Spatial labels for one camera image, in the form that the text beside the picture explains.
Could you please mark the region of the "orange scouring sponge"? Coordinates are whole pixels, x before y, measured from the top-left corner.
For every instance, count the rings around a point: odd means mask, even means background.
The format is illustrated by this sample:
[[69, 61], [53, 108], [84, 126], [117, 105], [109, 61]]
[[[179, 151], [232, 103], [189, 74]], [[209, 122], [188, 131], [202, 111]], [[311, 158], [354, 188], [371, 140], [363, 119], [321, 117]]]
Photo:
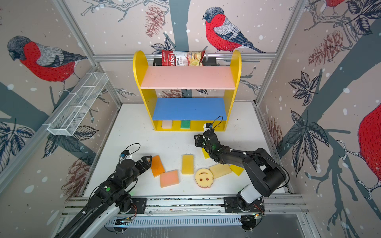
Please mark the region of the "orange scouring sponge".
[[152, 171], [154, 178], [165, 173], [165, 169], [164, 169], [164, 166], [162, 164], [162, 161], [161, 161], [161, 158], [159, 155], [156, 155], [152, 158], [152, 160], [151, 160], [151, 171]]

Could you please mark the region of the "green scouring sponge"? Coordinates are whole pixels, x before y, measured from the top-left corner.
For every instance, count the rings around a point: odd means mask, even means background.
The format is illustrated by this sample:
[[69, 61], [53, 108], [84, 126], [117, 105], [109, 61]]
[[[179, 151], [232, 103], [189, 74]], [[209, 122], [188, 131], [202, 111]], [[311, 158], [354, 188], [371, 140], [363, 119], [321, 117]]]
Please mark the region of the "green scouring sponge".
[[191, 127], [191, 122], [188, 120], [181, 121], [180, 129], [182, 130], [189, 130]]

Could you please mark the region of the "pale pink sponge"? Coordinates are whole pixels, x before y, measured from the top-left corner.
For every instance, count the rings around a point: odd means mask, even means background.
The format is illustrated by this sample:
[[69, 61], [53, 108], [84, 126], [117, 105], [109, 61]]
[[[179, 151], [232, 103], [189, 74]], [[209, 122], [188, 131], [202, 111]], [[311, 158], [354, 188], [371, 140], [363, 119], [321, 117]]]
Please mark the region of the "pale pink sponge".
[[169, 121], [169, 120], [162, 121], [161, 127], [164, 130], [170, 130], [172, 128], [172, 126], [173, 126], [173, 121]]

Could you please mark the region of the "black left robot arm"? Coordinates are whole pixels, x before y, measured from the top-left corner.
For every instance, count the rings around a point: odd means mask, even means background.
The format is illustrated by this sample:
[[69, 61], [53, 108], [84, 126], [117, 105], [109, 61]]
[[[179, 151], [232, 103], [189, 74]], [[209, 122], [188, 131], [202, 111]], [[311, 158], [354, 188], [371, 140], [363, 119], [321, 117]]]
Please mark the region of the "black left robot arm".
[[55, 235], [56, 238], [92, 238], [117, 214], [127, 214], [130, 220], [145, 212], [147, 199], [132, 198], [127, 190], [137, 183], [139, 175], [148, 171], [152, 156], [140, 160], [121, 159], [115, 171], [90, 196], [82, 210]]

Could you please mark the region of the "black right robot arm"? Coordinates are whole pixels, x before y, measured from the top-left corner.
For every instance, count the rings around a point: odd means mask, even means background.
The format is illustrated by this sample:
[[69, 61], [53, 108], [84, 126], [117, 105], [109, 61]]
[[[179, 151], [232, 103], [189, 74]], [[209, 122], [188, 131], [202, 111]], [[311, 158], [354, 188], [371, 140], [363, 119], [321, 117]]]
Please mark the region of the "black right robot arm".
[[222, 145], [210, 128], [194, 136], [195, 146], [206, 151], [216, 163], [243, 168], [251, 181], [238, 193], [238, 202], [252, 204], [261, 197], [269, 197], [289, 178], [284, 168], [274, 161], [263, 148], [241, 151]]

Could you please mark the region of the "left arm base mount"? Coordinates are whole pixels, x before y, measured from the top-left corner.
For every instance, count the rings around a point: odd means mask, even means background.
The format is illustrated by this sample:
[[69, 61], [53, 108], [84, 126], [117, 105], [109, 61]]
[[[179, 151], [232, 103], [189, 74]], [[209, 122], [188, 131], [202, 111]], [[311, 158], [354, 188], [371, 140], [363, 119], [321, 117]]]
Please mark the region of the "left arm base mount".
[[126, 197], [118, 204], [120, 214], [139, 215], [144, 214], [147, 204], [147, 198]]

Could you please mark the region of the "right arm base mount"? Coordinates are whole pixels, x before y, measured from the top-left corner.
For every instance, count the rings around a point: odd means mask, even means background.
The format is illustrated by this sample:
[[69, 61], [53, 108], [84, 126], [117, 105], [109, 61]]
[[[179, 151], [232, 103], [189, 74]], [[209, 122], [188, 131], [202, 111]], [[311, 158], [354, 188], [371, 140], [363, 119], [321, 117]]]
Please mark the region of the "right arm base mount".
[[226, 213], [260, 213], [265, 212], [265, 202], [263, 197], [255, 199], [252, 203], [247, 203], [240, 197], [224, 197], [221, 205]]

